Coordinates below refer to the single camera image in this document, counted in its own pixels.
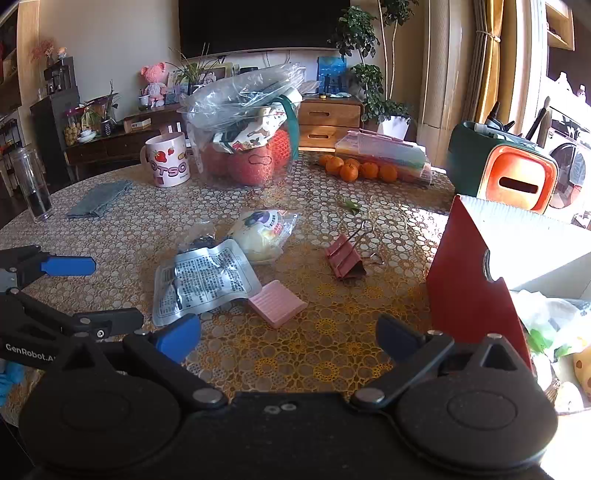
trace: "strawberry mug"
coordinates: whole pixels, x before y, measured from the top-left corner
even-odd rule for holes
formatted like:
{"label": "strawberry mug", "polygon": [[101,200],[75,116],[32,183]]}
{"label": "strawberry mug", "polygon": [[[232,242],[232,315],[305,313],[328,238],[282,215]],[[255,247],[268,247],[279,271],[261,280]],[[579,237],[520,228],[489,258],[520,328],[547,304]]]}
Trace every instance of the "strawberry mug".
{"label": "strawberry mug", "polygon": [[142,147],[139,159],[152,172],[157,187],[174,187],[191,178],[182,132],[150,138]]}

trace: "green plant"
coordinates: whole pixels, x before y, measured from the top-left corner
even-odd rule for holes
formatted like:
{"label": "green plant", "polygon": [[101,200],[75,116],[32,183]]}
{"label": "green plant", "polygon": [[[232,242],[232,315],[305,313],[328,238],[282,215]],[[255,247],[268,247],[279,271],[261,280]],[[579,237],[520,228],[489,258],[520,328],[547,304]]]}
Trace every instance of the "green plant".
{"label": "green plant", "polygon": [[209,54],[209,46],[206,48],[205,44],[203,45],[201,56],[195,62],[190,62],[182,52],[178,50],[173,51],[178,53],[181,66],[178,67],[174,63],[167,63],[175,67],[177,70],[180,70],[180,74],[177,75],[176,79],[177,84],[186,79],[190,85],[198,85],[200,81],[202,81],[202,78],[205,78],[205,75],[211,72],[212,69],[220,63],[219,59],[208,60],[206,58]]}
{"label": "green plant", "polygon": [[[387,10],[389,20],[398,21],[398,15],[403,15],[404,12],[395,11],[393,7],[397,3],[417,2],[418,0],[381,0],[384,2],[382,5],[380,0],[378,1],[379,11],[381,15],[380,25],[382,27],[382,36],[385,41],[384,25],[386,21],[382,8],[387,9],[387,5],[392,8]],[[339,23],[329,43],[339,49],[341,56],[352,56],[353,50],[357,50],[361,63],[355,65],[352,68],[353,75],[359,86],[363,89],[364,99],[363,105],[365,107],[364,113],[361,120],[366,122],[371,119],[375,119],[379,123],[389,120],[393,116],[401,116],[407,118],[410,121],[410,114],[408,108],[403,103],[394,102],[389,97],[385,97],[384,92],[384,77],[382,71],[376,65],[368,65],[365,63],[364,58],[370,55],[374,57],[376,54],[375,44],[380,45],[379,40],[376,38],[372,21],[376,20],[376,17],[367,13],[359,7],[350,7],[347,10],[343,10],[343,15],[339,18]]]}
{"label": "green plant", "polygon": [[396,39],[396,30],[398,26],[404,25],[407,20],[410,19],[413,11],[411,9],[412,4],[418,5],[418,0],[376,0],[378,3],[379,14],[381,17],[380,22],[380,30],[382,31],[382,39],[384,42],[384,58],[385,58],[385,67],[386,67],[386,88],[388,88],[388,52],[386,51],[386,34],[384,31],[384,24],[385,25],[392,25],[394,24],[394,31],[392,32],[392,44],[391,47],[391,55],[392,55],[392,75],[390,77],[390,89],[388,98],[392,98],[392,94],[394,93],[394,69],[395,69],[395,59],[394,59],[394,40]]}
{"label": "green plant", "polygon": [[343,16],[339,18],[335,33],[329,40],[341,56],[352,56],[352,51],[357,50],[364,63],[367,55],[375,56],[375,43],[379,41],[374,33],[372,21],[376,17],[359,7],[349,7],[343,10]]}
{"label": "green plant", "polygon": [[418,5],[418,0],[380,0],[382,17],[386,25],[396,22],[402,26],[413,14],[411,4]]}

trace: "wooden drawer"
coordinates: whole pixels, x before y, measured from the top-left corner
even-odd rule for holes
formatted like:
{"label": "wooden drawer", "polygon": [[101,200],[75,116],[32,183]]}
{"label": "wooden drawer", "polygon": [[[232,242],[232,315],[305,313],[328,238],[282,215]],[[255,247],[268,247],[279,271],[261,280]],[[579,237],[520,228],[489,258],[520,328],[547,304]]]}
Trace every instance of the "wooden drawer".
{"label": "wooden drawer", "polygon": [[331,102],[302,102],[300,125],[359,128],[361,105]]}
{"label": "wooden drawer", "polygon": [[142,149],[146,140],[158,135],[158,132],[146,131],[128,135],[121,135],[115,138],[105,138],[107,155],[110,157],[120,157],[122,155],[137,155]]}
{"label": "wooden drawer", "polygon": [[76,165],[81,163],[91,163],[101,160],[107,156],[105,150],[105,143],[102,141],[94,141],[87,144],[75,145],[66,150],[68,156],[68,163]]}
{"label": "wooden drawer", "polygon": [[334,148],[349,128],[330,127],[327,125],[300,125],[300,146]]}

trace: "red apple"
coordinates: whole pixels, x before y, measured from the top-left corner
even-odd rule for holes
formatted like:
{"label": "red apple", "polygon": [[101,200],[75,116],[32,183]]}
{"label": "red apple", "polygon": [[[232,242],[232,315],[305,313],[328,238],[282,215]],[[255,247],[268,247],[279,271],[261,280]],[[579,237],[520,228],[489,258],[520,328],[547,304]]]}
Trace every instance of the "red apple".
{"label": "red apple", "polygon": [[234,153],[228,161],[228,171],[234,180],[243,185],[262,185],[273,178],[271,152],[264,146]]}

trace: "gold lace tablecloth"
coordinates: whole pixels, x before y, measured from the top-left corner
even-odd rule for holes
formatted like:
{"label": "gold lace tablecloth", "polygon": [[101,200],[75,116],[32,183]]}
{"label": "gold lace tablecloth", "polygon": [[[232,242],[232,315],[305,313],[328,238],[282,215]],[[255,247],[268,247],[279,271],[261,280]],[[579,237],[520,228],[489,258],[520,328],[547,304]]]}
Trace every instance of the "gold lace tablecloth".
{"label": "gold lace tablecloth", "polygon": [[[375,343],[382,312],[425,331],[429,312],[424,280],[447,221],[453,186],[434,172],[421,187],[398,181],[345,183],[315,166],[317,154],[304,153],[280,186],[215,190],[192,179],[170,189],[151,184],[143,166],[122,168],[72,185],[54,195],[56,214],[36,225],[28,212],[0,231],[0,248],[39,244],[58,255],[91,256],[90,277],[44,277],[25,289],[66,313],[137,307],[151,324],[154,271],[171,258],[183,232],[199,219],[222,231],[245,207],[281,207],[302,213],[284,255],[273,266],[255,267],[261,283],[278,279],[308,308],[274,330],[245,303],[234,302],[201,315],[202,339],[187,357],[187,368],[232,396],[236,391],[327,391],[350,394],[391,365]],[[64,218],[93,186],[131,179],[134,188],[102,219]],[[361,205],[354,216],[343,199]],[[374,230],[358,243],[368,275],[338,281],[323,248],[340,233],[352,233],[369,218]],[[0,410],[16,423],[18,412],[40,373],[12,390]]]}

